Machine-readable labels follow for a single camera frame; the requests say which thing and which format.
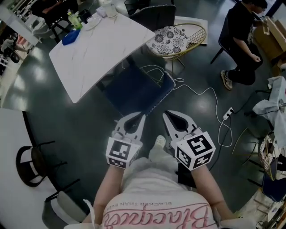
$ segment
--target gray floor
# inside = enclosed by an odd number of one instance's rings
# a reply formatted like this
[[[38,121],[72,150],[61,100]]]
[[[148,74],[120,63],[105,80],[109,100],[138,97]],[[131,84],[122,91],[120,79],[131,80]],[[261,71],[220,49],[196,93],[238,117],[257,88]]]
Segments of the gray floor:
[[[165,4],[164,0],[152,0],[152,4]],[[200,46],[186,54],[182,59],[186,68],[182,69],[177,62],[175,73],[182,77],[185,83],[195,91],[202,92],[208,87],[216,91],[219,104],[219,118],[233,107],[237,110],[256,89],[266,89],[267,78],[271,77],[270,66],[265,57],[263,65],[257,70],[257,79],[251,86],[234,85],[231,92],[227,91],[220,79],[219,72],[223,69],[235,68],[235,63],[222,53],[210,65],[211,59],[219,50],[218,38],[228,10],[234,5],[232,0],[175,0],[177,15],[197,17],[208,20],[208,45]],[[67,161],[56,172],[56,179],[62,186],[74,179],[80,178],[69,194],[86,209],[82,199],[94,200],[96,191],[108,168],[105,159],[105,148],[108,137],[114,129],[115,119],[120,114],[112,107],[104,95],[95,86],[77,104],[73,104],[67,95],[49,58],[49,51],[55,46],[53,40],[45,40],[38,44],[26,58],[18,71],[18,76],[8,91],[4,102],[5,108],[24,109],[28,112],[29,122],[36,142],[55,140],[56,143],[42,148],[45,159],[50,165],[60,161]],[[160,64],[162,61],[154,59],[140,51],[133,54],[138,66],[146,64]],[[254,96],[245,110],[251,108],[267,95]],[[166,135],[162,120],[162,112],[170,109],[183,112],[194,119],[198,126],[208,131],[217,150],[219,123],[215,116],[215,97],[211,91],[197,96],[187,88],[172,92],[147,118],[143,132],[142,156],[146,156],[158,134]],[[269,128],[267,122],[261,118],[245,117],[243,111],[232,116],[231,128],[234,143],[240,133],[249,127],[257,136],[263,135]],[[221,139],[226,128],[222,128]],[[230,135],[225,144],[229,144]],[[250,152],[254,146],[253,137],[246,134],[236,153]],[[211,170],[225,196],[231,210],[240,209],[256,191],[257,187],[250,184],[247,178],[259,179],[261,174],[256,166],[246,163],[241,166],[246,156],[232,155],[234,143],[229,148],[222,148],[220,158]]]

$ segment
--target water bottle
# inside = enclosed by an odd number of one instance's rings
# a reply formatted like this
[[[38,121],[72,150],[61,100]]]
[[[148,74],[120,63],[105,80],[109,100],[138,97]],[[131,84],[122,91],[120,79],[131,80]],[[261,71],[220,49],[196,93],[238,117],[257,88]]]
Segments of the water bottle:
[[[265,35],[269,35],[270,32],[269,32],[269,24],[268,24],[267,17],[266,17],[265,15],[262,15],[261,19],[262,19],[262,23],[263,23],[263,24],[262,24],[263,33],[264,33]]]
[[[72,23],[76,30],[80,30],[82,28],[82,24],[77,19],[76,15],[68,12],[68,20]]]

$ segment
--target black pants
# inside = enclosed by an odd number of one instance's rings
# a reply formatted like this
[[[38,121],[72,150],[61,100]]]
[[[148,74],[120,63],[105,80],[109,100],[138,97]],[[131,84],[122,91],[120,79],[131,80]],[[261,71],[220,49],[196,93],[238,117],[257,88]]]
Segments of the black pants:
[[[278,157],[278,161],[282,164],[277,164],[277,170],[286,171],[286,157],[280,154]]]
[[[236,44],[233,48],[231,48],[230,52],[231,57],[236,62],[239,70],[230,70],[228,72],[228,77],[231,81],[244,85],[251,85],[255,82],[255,70],[258,69],[263,63],[262,57],[256,45],[251,44],[248,47],[253,54],[259,56],[261,60],[260,62],[255,62]]]

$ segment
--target black shirt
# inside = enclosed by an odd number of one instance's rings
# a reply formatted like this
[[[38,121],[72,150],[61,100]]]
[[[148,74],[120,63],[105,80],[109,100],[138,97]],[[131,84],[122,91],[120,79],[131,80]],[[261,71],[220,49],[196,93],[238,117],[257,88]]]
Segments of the black shirt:
[[[228,11],[227,19],[230,37],[243,40],[250,45],[253,40],[254,16],[238,2]]]
[[[56,3],[56,0],[37,0],[31,7],[32,14],[39,16],[42,14],[44,9],[47,9]]]

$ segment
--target sneaker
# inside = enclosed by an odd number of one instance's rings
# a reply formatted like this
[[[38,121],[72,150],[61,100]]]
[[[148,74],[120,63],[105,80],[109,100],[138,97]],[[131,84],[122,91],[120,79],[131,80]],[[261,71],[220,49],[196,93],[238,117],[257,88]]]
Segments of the sneaker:
[[[162,135],[159,135],[159,136],[156,138],[155,145],[159,145],[159,146],[161,146],[162,148],[164,148],[165,145],[166,145],[166,139],[165,139]]]
[[[223,80],[223,84],[224,86],[228,89],[228,90],[232,90],[232,81],[227,77],[226,75],[227,71],[222,70],[220,72],[220,76]]]

